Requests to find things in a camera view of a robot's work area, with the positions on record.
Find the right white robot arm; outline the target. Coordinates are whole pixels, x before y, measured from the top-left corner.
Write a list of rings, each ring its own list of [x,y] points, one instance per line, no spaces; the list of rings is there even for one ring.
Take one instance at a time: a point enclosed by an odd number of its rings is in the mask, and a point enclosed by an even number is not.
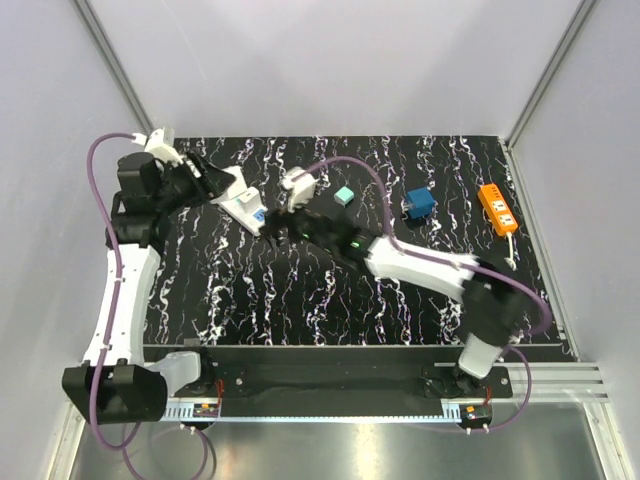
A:
[[[520,328],[525,292],[504,261],[487,262],[399,242],[359,226],[344,215],[331,218],[306,207],[275,210],[265,216],[260,234],[278,242],[285,232],[292,242],[306,241],[349,267],[381,279],[416,285],[463,305],[463,350],[454,384],[476,396],[490,383],[490,371]]]

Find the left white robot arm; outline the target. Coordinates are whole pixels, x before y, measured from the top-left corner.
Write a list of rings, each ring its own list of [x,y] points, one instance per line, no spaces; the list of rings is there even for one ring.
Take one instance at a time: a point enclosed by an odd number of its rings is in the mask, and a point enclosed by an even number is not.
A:
[[[117,163],[119,191],[107,218],[108,272],[96,329],[83,360],[65,369],[62,388],[92,425],[156,422],[182,388],[196,396],[216,372],[199,350],[147,365],[143,333],[170,215],[222,198],[236,180],[194,153],[176,164],[137,152]]]

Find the white multicolour power strip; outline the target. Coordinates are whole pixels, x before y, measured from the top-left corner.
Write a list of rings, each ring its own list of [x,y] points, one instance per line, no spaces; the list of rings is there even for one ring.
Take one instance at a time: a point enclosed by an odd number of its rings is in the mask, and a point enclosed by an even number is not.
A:
[[[224,168],[223,172],[231,174],[234,181],[212,204],[224,210],[252,235],[259,236],[267,211],[259,190],[247,185],[240,166]]]

